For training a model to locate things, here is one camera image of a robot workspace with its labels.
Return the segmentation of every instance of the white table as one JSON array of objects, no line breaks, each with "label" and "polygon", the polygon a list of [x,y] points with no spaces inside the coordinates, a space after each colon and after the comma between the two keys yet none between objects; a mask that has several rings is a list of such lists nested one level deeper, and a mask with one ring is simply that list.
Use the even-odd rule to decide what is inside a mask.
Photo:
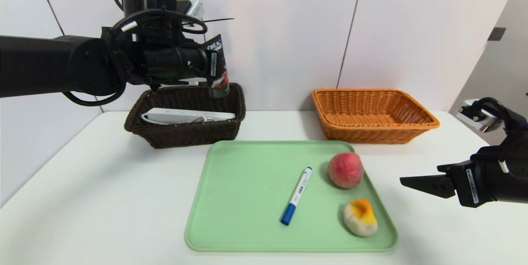
[{"label": "white table", "polygon": [[[441,127],[407,145],[354,146],[398,229],[390,252],[194,252],[183,235],[210,146],[155,150],[123,129],[127,113],[114,112],[0,209],[0,265],[525,264],[528,205],[470,209],[400,185],[400,176],[433,175],[486,145],[451,115],[434,114]],[[315,112],[248,112],[237,139],[324,135]]]}]

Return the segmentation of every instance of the dark brown wicker basket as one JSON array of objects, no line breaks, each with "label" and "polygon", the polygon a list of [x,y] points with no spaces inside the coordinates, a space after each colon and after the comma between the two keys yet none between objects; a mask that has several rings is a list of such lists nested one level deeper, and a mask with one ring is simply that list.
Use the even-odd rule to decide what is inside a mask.
[{"label": "dark brown wicker basket", "polygon": [[[125,130],[140,135],[153,148],[206,145],[235,139],[240,122],[245,118],[245,100],[240,85],[231,83],[229,88],[229,95],[223,98],[212,98],[206,87],[177,87],[144,92],[128,114]],[[235,118],[176,126],[150,124],[141,119],[143,113],[154,107],[234,113]]]}]

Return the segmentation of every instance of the peach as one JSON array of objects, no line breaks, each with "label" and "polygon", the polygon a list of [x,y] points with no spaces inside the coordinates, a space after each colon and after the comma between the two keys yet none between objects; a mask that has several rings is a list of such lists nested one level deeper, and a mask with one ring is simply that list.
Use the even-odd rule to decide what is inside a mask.
[{"label": "peach", "polygon": [[342,152],[328,163],[328,176],[341,188],[354,188],[363,178],[363,164],[360,156],[354,152]]}]

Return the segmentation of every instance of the white power strip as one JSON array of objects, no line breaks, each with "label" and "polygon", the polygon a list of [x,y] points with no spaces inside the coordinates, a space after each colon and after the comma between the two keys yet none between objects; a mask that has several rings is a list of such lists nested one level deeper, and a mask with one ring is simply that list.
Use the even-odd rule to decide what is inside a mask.
[{"label": "white power strip", "polygon": [[218,113],[187,109],[152,108],[141,115],[145,122],[158,125],[182,124],[191,122],[213,122],[233,119],[234,113]]}]

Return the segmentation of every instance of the sticker label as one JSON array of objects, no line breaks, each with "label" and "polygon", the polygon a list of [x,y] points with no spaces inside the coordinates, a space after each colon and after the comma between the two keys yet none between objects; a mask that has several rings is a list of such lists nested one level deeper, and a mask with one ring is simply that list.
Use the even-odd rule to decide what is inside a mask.
[{"label": "sticker label", "polygon": [[479,196],[477,195],[477,186],[475,185],[475,180],[473,179],[473,173],[471,169],[466,169],[467,180],[469,182],[469,188],[471,189],[471,195],[473,196],[473,203],[479,203]]},{"label": "sticker label", "polygon": [[211,54],[211,77],[216,77],[217,75],[217,54]]}]

